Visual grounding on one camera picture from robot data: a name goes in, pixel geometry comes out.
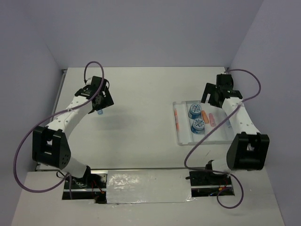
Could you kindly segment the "blue paint jar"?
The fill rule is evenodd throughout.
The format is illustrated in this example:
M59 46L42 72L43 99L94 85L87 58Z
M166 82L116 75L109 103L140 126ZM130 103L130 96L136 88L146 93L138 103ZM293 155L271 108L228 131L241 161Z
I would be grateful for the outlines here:
M188 117L191 119L199 118L201 115L201 111L202 111L201 105L192 104L188 111Z
M194 134L202 134L205 132L205 122L201 118L194 119L191 125L191 131Z

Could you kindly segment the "orange highlighter cap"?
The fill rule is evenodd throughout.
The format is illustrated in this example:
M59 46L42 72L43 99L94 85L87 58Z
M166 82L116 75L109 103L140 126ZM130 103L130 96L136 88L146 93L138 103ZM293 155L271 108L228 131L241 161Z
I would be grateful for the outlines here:
M208 124L209 123L209 118L208 118L206 112L204 110L202 110L201 114L202 114L202 118L203 118L205 124Z

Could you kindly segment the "pink highlighter cap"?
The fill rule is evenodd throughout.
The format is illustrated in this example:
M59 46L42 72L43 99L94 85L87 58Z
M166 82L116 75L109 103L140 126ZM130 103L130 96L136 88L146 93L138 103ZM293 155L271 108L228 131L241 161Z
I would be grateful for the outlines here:
M210 121L211 127L215 127L216 126L214 115L212 113L209 113L209 121Z

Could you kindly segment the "clear blue spray bottle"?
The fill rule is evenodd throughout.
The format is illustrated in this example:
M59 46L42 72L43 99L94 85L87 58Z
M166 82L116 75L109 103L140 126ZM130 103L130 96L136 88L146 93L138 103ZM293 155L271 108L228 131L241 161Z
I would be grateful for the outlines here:
M230 122L230 120L229 120L229 119L227 119L227 121L226 121L226 125L227 125L227 127L228 127L228 128L232 128L232 125L231 125L231 122Z

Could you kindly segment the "orange highlighter pen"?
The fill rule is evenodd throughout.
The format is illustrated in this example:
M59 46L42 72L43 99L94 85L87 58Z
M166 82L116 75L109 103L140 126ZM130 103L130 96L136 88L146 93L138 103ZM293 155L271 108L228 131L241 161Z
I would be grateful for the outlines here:
M176 109L174 109L174 119L175 119L176 131L179 132L178 113L177 113L177 110L176 110Z

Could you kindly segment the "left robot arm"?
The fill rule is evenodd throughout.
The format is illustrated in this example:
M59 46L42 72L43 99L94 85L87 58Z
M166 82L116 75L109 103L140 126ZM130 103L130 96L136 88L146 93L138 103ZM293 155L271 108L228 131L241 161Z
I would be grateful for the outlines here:
M79 89L66 112L45 127L37 126L32 133L32 159L38 163L70 173L82 188L91 185L91 169L71 155L68 138L87 115L114 105L109 92L109 81L92 77L92 81Z

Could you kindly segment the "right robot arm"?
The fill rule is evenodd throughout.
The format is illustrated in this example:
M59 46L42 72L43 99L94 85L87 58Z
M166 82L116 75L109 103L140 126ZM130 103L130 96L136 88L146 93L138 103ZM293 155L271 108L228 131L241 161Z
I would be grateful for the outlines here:
M265 164L269 137L262 134L253 124L244 106L244 99L238 90L234 90L234 81L230 74L218 74L216 83L207 83L201 102L221 108L230 122L234 139L225 155L218 160L211 160L206 165L205 181L215 184L221 179L221 174L232 171L262 170Z

